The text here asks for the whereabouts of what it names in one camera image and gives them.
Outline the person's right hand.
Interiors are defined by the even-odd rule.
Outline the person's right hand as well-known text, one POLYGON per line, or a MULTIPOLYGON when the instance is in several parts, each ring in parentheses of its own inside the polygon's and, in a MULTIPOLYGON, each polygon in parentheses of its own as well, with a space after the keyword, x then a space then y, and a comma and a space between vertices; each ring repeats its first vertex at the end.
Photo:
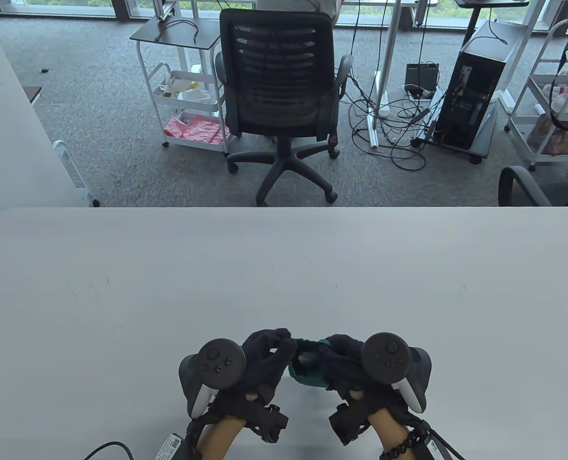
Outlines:
POLYGON ((418 418, 426 409, 431 360, 393 333, 361 342, 344 334, 326 339, 319 349, 328 390, 343 400, 329 417, 344 445, 372 426, 385 458, 413 457, 428 429, 418 418))

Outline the person's left hand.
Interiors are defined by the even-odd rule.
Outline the person's left hand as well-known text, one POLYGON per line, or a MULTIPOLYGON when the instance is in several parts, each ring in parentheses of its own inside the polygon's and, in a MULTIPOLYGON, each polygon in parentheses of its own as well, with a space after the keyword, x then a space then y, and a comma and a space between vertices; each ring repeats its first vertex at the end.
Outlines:
POLYGON ((195 449, 204 428, 231 416, 266 443, 276 443, 288 418, 272 403, 284 371, 296 353, 286 328, 252 333, 243 344, 218 338, 179 366, 179 379, 191 419, 186 443, 195 449))

